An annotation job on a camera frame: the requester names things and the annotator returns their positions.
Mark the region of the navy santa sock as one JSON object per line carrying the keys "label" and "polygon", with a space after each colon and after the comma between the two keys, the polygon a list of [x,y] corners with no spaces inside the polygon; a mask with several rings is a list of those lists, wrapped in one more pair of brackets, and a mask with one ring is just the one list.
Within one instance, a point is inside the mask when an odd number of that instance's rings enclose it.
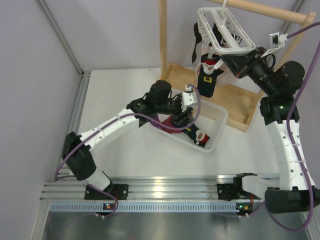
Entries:
{"label": "navy santa sock", "polygon": [[210,139],[210,137],[201,129],[199,129],[195,124],[184,129],[182,132],[186,134],[194,142],[195,145],[202,148],[206,146],[207,142]]}
{"label": "navy santa sock", "polygon": [[208,53],[201,56],[197,77],[197,89],[201,96],[211,98],[217,83],[217,78],[224,73],[221,69],[215,69],[215,64],[221,59],[219,55],[213,54],[211,58]]}

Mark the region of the white plastic clip hanger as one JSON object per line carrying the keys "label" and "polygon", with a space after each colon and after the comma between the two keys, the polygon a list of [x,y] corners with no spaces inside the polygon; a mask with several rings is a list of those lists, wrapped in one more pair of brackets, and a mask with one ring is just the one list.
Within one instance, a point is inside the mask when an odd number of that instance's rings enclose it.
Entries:
{"label": "white plastic clip hanger", "polygon": [[[205,47],[209,47],[209,57],[213,54],[242,55],[256,48],[255,43],[241,27],[231,11],[226,8],[226,4],[227,2],[224,1],[222,7],[201,7],[197,10],[198,29],[202,37],[202,43]],[[223,48],[219,45],[212,30],[214,24],[217,25],[229,47]],[[231,29],[242,38],[240,44],[231,36]]]}

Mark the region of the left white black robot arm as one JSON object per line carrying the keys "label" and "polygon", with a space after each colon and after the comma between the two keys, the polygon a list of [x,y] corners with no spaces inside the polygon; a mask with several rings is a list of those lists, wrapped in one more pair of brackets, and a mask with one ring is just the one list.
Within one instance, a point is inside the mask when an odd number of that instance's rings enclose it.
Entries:
{"label": "left white black robot arm", "polygon": [[191,127],[196,121],[192,106],[201,104],[199,91],[189,83],[185,91],[171,94],[171,84],[157,80],[143,97],[131,101],[111,119],[82,133],[70,132],[65,137],[60,165],[67,165],[78,181],[86,183],[101,198],[115,200],[114,184],[98,169],[94,155],[120,136],[149,122],[173,131]]}

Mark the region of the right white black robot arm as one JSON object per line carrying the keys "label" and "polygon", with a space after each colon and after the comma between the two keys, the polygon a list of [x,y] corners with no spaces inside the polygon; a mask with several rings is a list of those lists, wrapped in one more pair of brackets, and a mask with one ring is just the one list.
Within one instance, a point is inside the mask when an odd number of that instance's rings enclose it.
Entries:
{"label": "right white black robot arm", "polygon": [[221,60],[237,79],[249,77],[266,94],[259,109],[275,149],[279,185],[255,173],[239,173],[233,178],[233,192],[238,198],[253,194],[264,200],[272,214],[306,212],[320,204],[320,190],[303,159],[300,116],[293,106],[305,69],[296,61],[287,61],[274,70],[265,52],[258,47],[246,54],[224,54]]}

